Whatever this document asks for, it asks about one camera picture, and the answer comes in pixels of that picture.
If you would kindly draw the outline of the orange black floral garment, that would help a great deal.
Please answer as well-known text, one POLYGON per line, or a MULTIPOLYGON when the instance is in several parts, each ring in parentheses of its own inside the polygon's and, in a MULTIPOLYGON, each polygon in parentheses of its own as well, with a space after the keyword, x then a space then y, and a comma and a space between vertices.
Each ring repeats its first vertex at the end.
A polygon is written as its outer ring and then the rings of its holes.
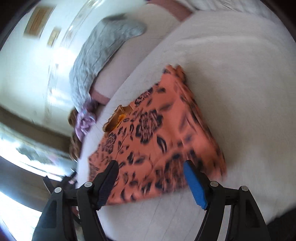
POLYGON ((161 80, 128 106, 119 106, 89 156, 89 180, 113 160, 119 173, 108 205, 154 198, 183 189, 183 164, 191 160, 211 179, 226 162, 203 120, 181 66, 166 66, 161 80))

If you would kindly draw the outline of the pink quilted bed cover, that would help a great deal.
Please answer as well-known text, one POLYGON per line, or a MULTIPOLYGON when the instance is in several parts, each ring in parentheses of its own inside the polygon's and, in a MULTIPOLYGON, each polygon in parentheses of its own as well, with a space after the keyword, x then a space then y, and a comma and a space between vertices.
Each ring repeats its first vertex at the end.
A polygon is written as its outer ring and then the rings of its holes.
MULTIPOLYGON (((295 208, 295 41, 279 23, 233 11, 199 12, 177 27, 99 109, 78 162, 89 180, 89 156, 119 106, 128 106, 181 66, 203 120, 226 162, 211 179, 247 186, 266 222, 295 208)), ((111 240, 194 240, 204 211, 186 185, 175 192, 98 213, 111 240)))

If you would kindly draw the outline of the small framed wall picture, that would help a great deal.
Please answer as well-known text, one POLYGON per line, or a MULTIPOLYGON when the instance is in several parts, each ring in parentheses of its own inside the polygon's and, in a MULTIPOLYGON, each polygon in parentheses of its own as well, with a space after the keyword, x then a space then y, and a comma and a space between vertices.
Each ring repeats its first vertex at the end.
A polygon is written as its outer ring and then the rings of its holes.
POLYGON ((52 47, 54 45, 55 41, 59 37, 60 32, 61 32, 60 28, 57 28, 57 27, 53 28, 51 35, 50 35, 48 42, 47 42, 47 45, 49 47, 52 47))

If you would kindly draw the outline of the pink quilted sofa backrest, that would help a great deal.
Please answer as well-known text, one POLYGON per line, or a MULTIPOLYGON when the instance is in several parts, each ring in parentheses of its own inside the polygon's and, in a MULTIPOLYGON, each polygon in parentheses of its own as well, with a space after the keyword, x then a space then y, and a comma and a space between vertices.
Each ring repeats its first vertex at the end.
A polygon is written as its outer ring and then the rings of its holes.
POLYGON ((126 13, 146 25, 145 32, 127 40, 94 79, 90 96, 106 105, 146 56, 195 9, 188 1, 148 1, 126 13))

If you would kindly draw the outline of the purple floral cloth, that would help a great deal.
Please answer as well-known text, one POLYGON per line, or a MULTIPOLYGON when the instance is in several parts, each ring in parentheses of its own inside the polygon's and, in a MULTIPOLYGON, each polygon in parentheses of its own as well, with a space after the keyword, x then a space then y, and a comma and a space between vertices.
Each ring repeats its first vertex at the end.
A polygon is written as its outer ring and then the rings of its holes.
POLYGON ((98 103, 96 101, 87 101, 77 114, 74 130, 77 138, 81 142, 87 135, 90 128, 96 123, 97 117, 95 112, 97 107, 98 103))

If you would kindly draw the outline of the grey quilted blanket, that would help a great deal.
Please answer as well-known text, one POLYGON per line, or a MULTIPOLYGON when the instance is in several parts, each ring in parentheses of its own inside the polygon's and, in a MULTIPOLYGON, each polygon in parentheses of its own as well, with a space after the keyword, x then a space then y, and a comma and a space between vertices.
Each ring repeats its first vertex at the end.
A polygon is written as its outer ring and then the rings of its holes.
POLYGON ((94 27, 69 73, 71 98, 77 111, 91 100, 93 80, 110 58, 127 40, 142 35, 146 29, 144 23, 123 15, 103 18, 94 27))

